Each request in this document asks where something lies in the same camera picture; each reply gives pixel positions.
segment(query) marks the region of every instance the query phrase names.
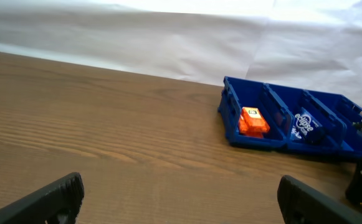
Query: wrinkled white paper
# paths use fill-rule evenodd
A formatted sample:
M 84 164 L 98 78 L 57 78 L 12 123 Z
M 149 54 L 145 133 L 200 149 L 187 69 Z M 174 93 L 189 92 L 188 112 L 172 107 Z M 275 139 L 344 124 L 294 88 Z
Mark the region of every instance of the wrinkled white paper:
M 362 106 L 359 0 L 0 0 L 0 51 L 213 85 L 247 78 Z

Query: wooden table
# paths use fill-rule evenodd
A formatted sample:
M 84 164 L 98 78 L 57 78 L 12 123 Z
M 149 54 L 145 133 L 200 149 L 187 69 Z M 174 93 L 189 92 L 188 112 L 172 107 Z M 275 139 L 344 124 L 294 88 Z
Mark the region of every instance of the wooden table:
M 343 198 L 351 164 L 230 147 L 220 99 L 220 86 L 0 53 L 0 208 L 73 171 L 78 223 L 283 223 L 284 174 Z

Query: blue plastic container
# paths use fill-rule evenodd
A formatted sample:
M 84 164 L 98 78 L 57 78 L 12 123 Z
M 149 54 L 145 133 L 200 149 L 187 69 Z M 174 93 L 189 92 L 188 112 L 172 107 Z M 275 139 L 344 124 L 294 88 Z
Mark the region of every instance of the blue plastic container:
M 352 126 L 353 123 L 362 120 L 362 108 L 343 95 L 319 91 L 310 91 L 310 93 L 329 107 L 346 124 L 346 136 L 341 150 L 338 151 L 338 156 L 351 160 L 362 158 L 362 133 Z
M 272 84 L 269 84 L 269 87 L 278 94 L 293 114 L 300 111 L 301 107 L 305 108 L 326 131 L 325 137 L 319 144 L 307 144 L 304 141 L 288 138 L 287 151 L 300 154 L 333 155 L 340 150 L 346 133 L 346 125 L 337 118 L 334 112 L 306 90 Z
M 268 84 L 225 77 L 219 112 L 230 144 L 250 148 L 279 149 L 285 147 L 292 114 Z M 263 139 L 241 135 L 238 122 L 242 107 L 258 108 L 268 122 L 270 131 Z

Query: orange package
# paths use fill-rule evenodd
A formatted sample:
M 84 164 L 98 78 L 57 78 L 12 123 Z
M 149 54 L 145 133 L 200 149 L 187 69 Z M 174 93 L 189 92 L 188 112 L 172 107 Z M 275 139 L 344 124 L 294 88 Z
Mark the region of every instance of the orange package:
M 269 132 L 269 125 L 264 117 L 261 115 L 258 108 L 242 108 L 241 116 L 244 118 L 244 122 L 247 126 L 248 132 L 255 132 L 255 133 L 268 133 Z
M 239 132 L 249 137 L 264 138 L 260 132 L 251 132 L 247 130 L 247 124 L 245 123 L 243 116 L 241 116 L 239 119 Z

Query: brown tabletop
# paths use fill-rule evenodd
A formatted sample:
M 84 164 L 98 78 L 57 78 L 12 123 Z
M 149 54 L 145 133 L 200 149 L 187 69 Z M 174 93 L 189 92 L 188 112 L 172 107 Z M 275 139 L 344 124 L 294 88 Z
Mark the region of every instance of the brown tabletop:
M 230 147 L 221 89 L 0 53 L 0 208 L 69 172 L 78 223 L 283 223 L 285 174 L 343 198 L 351 164 Z

